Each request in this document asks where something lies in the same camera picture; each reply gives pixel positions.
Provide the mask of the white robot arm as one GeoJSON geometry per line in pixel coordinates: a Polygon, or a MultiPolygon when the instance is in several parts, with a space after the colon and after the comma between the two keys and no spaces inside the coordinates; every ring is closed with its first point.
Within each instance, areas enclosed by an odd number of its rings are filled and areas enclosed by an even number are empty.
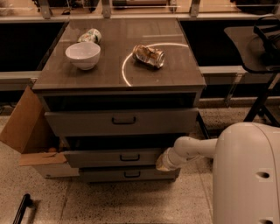
{"type": "Polygon", "coordinates": [[[213,159],[213,224],[280,224],[280,129],[238,122],[215,139],[178,138],[157,159],[162,172],[213,159]]]}

